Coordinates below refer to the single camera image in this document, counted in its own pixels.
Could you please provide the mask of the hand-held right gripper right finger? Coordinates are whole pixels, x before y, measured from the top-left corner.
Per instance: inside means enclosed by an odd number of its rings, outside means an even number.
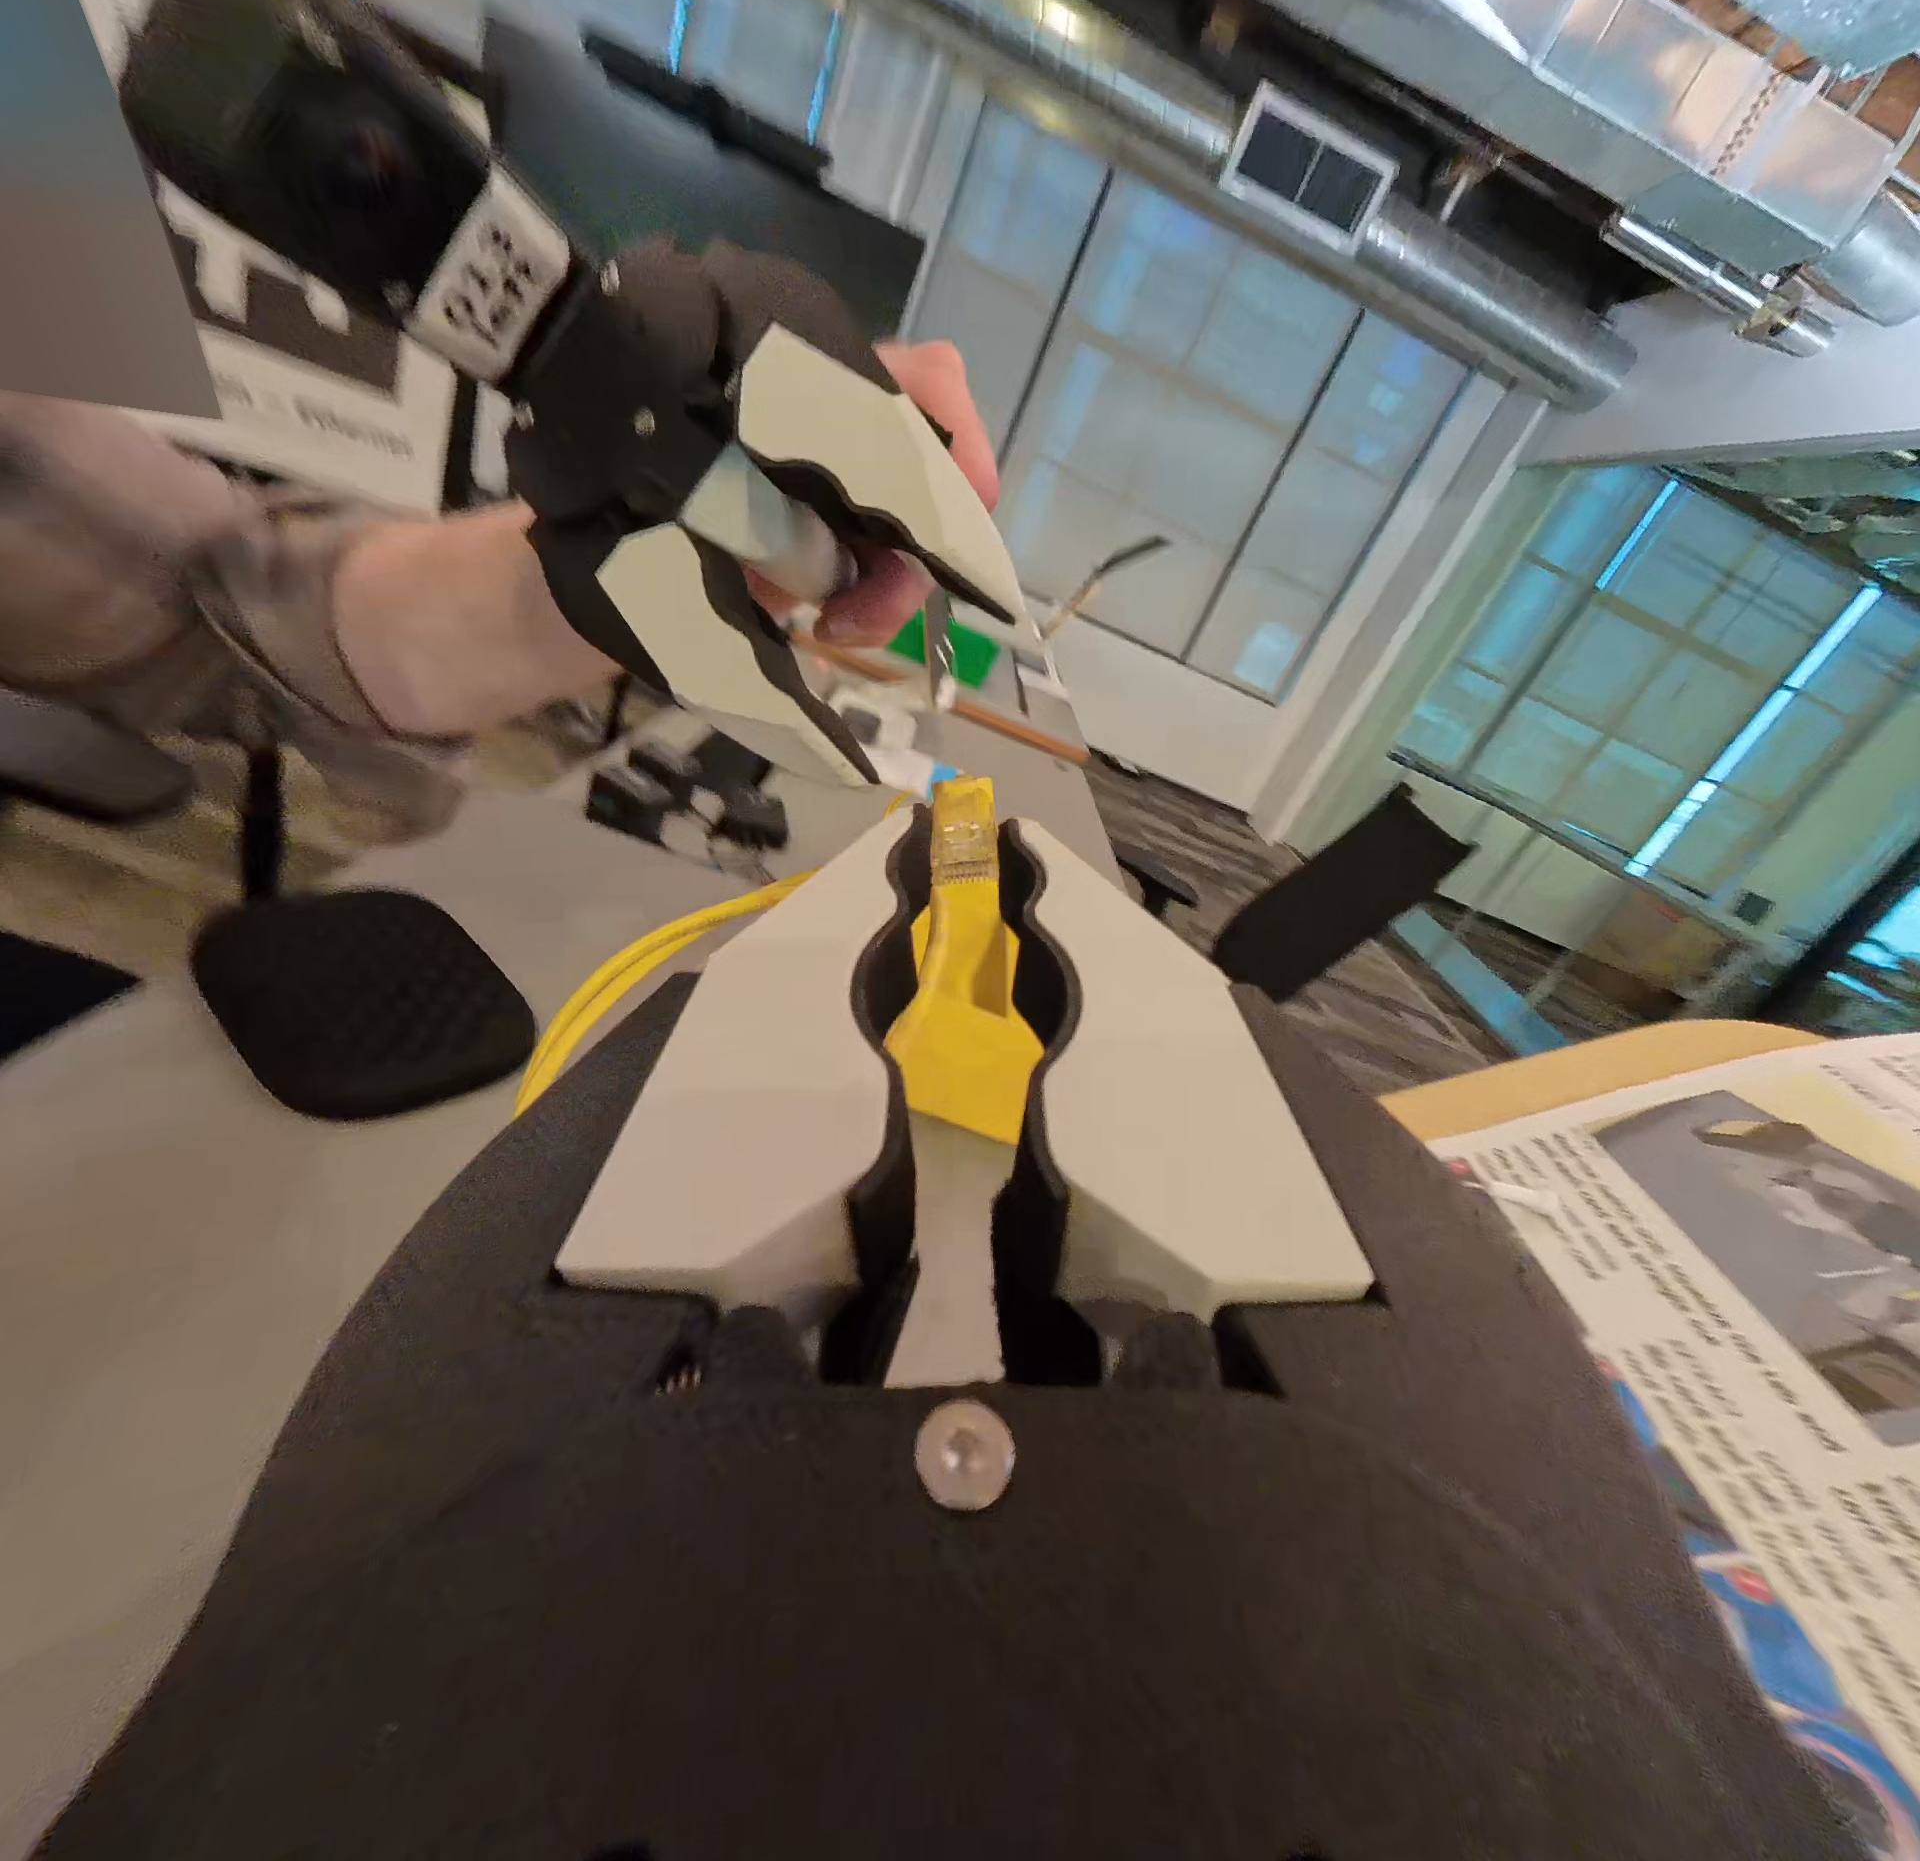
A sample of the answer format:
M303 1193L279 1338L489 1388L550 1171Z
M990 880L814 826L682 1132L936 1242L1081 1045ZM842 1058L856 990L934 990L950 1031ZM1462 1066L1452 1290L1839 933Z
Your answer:
M1043 1055L995 1198L995 1300L1176 1314L1375 1282L1225 976L1030 821L1000 830Z

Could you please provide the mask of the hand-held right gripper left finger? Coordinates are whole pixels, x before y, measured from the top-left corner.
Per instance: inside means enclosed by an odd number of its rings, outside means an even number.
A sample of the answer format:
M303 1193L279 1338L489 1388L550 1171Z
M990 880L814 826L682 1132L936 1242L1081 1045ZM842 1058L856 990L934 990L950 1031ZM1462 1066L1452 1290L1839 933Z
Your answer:
M704 966L557 1254L570 1286L832 1302L859 1285L850 1196L889 1134L889 1075L854 1015L896 917L876 821Z

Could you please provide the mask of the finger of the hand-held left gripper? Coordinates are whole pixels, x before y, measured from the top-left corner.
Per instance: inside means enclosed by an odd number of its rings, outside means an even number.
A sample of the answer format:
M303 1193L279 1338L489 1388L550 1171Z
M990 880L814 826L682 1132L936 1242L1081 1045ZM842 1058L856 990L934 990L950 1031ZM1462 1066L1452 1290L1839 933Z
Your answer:
M838 533L1001 625L1026 618L998 469L956 343L823 342L773 323L742 365L738 442Z
M682 526L643 528L618 542L596 578L688 712L786 773L876 784L867 749L817 693L731 553Z

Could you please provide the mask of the person's left forearm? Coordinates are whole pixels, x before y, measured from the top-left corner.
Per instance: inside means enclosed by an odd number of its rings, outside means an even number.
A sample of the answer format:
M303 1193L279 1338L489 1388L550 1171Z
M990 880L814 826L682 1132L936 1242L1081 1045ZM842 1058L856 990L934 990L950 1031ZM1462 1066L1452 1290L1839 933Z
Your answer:
M458 745L374 712L333 611L347 552L392 525L233 480L118 411L4 392L4 686L144 736L288 745L387 836L438 833Z

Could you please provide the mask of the person's left hand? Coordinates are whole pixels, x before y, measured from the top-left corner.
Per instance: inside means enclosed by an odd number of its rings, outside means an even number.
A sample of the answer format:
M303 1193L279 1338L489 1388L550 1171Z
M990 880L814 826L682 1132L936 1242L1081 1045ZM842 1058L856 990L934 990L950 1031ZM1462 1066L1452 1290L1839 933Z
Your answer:
M950 432L950 456L994 513L995 449L962 352L946 337L876 346L903 394ZM379 719L416 739L463 739L588 697L615 663L560 615L541 578L521 504L392 521L356 531L333 578L333 628ZM934 583L886 548L851 553L856 581L820 607L828 646L886 648Z

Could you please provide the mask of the black monitor screen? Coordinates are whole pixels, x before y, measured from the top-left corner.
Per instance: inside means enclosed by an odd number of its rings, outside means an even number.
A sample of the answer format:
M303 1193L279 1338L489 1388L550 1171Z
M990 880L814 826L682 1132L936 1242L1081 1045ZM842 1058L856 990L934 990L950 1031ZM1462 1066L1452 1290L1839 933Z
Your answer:
M924 242L828 187L828 158L721 91L617 44L487 14L481 99L496 149L585 252L652 235L776 254L894 337Z

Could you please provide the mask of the green plastic bin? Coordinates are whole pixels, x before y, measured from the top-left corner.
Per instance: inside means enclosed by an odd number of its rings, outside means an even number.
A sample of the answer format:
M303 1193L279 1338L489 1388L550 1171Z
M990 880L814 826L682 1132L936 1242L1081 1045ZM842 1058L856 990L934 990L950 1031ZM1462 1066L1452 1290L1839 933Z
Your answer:
M991 635L959 618L948 620L946 642L948 677L966 690L980 688L995 668L1001 646ZM917 611L901 625L883 651L910 666L924 668L924 615Z

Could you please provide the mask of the black flat panel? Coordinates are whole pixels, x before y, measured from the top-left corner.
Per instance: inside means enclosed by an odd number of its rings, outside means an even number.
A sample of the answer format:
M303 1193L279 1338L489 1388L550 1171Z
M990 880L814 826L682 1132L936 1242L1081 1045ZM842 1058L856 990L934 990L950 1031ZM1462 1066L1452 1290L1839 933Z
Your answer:
M1390 788L1335 840L1238 909L1212 942L1232 984L1281 1003L1402 913L1435 897L1475 846L1455 838L1406 784Z

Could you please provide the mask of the marker sign board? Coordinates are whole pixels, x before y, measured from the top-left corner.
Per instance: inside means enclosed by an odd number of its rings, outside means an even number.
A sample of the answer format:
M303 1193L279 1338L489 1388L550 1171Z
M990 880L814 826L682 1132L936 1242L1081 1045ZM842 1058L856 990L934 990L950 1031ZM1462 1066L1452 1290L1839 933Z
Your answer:
M153 183L216 394L134 417L196 453L412 514L505 498L500 398Z

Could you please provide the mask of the white air vent grille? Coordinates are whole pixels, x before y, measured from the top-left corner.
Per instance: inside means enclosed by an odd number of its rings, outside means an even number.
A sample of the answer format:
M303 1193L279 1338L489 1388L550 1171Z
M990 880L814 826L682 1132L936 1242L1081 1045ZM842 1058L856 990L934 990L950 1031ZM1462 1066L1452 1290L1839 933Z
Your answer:
M1388 149L1263 81L1240 114L1216 186L1293 235L1350 258L1398 172Z

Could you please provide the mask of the silver ventilation duct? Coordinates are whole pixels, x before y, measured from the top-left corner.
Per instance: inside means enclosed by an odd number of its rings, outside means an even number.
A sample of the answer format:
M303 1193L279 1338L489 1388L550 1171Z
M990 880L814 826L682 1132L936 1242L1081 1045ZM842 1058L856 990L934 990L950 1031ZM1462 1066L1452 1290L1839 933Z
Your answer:
M1344 108L1336 97L1290 96L1388 149L1394 190L1358 254L1293 235L1216 186L1249 90L1238 96L1115 18L1077 0L924 0L1006 75L1023 99L1048 101L1069 137L1139 178L1169 186L1189 205L1218 213L1307 265L1377 313L1404 317L1421 337L1523 386L1558 407L1588 411L1616 392L1633 346L1580 294L1553 289L1421 200L1427 148L1406 131Z

